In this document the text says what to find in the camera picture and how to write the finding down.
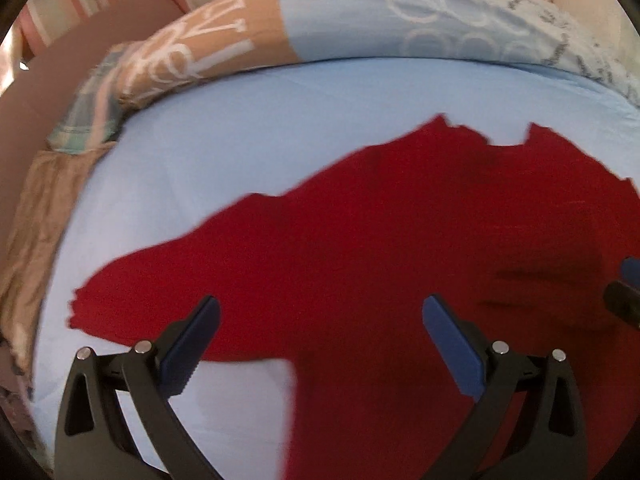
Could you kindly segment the blue and tan folded duvet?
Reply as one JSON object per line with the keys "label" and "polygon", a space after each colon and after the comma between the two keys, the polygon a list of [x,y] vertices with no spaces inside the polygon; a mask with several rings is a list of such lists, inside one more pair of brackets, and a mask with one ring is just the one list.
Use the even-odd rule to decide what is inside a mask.
{"label": "blue and tan folded duvet", "polygon": [[132,110],[244,70],[339,58],[537,65],[639,99],[638,79],[546,0],[215,0],[136,44],[116,94]]}

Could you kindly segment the pink upholstered headboard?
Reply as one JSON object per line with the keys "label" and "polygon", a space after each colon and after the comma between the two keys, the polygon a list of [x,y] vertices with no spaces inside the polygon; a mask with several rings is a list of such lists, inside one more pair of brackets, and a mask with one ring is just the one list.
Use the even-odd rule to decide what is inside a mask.
{"label": "pink upholstered headboard", "polygon": [[1,239],[6,240],[26,172],[78,86],[110,47],[143,40],[183,16],[174,0],[120,0],[56,40],[1,97]]}

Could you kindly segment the light blue quilted bedspread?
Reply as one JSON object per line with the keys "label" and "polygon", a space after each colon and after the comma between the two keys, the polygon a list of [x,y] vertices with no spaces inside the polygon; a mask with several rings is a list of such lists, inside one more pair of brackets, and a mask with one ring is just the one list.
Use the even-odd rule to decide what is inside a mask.
{"label": "light blue quilted bedspread", "polygon": [[639,175],[639,113],[568,73],[434,58],[360,58],[258,70],[134,114],[75,207],[40,312],[32,418],[52,451],[76,352],[118,345],[72,330],[74,292],[107,263],[191,231],[250,193],[281,194],[436,115],[499,145],[548,127],[622,178]]}

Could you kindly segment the red knit sweater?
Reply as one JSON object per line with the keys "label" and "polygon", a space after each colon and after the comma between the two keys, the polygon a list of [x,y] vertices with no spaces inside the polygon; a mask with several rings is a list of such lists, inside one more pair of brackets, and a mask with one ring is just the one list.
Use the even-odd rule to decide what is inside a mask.
{"label": "red knit sweater", "polygon": [[518,351],[566,352],[597,474],[639,413],[639,334],[602,301],[638,251],[636,190],[562,136],[497,146],[436,118],[104,266],[70,326],[130,346],[212,295],[206,359],[295,368],[288,478],[415,479],[471,407],[422,325],[437,294]]}

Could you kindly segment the plaid pastel pillow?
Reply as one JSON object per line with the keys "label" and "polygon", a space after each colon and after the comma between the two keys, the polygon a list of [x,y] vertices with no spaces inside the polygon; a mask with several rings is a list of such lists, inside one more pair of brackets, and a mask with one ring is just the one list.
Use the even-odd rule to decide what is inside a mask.
{"label": "plaid pastel pillow", "polygon": [[78,155],[99,148],[114,136],[124,117],[117,96],[117,77],[135,47],[135,42],[116,44],[90,70],[47,138],[52,151]]}

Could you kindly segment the tan folded garment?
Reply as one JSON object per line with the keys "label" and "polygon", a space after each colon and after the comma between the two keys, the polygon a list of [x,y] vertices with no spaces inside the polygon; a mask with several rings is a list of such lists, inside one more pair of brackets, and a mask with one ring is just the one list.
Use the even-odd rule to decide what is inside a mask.
{"label": "tan folded garment", "polygon": [[1,273],[1,336],[26,376],[32,376],[40,310],[58,246],[94,166],[114,146],[107,142],[77,155],[40,151],[28,170]]}

